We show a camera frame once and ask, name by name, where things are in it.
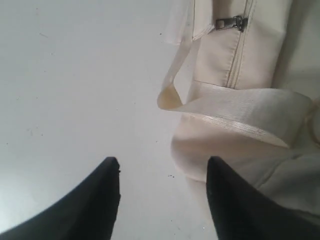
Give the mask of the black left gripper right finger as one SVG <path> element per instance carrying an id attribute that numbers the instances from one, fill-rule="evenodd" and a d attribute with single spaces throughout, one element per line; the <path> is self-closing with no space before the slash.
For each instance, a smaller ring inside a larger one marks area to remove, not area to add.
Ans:
<path id="1" fill-rule="evenodd" d="M 220 240 L 318 240 L 320 228 L 264 196 L 223 159 L 207 162 L 206 195 Z"/>

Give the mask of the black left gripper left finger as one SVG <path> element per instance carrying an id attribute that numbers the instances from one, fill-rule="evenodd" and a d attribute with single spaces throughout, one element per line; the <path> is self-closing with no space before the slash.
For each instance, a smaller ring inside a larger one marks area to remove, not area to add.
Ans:
<path id="1" fill-rule="evenodd" d="M 2 240 L 109 240 L 120 204 L 120 165 L 107 157 L 55 204 L 1 233 Z"/>

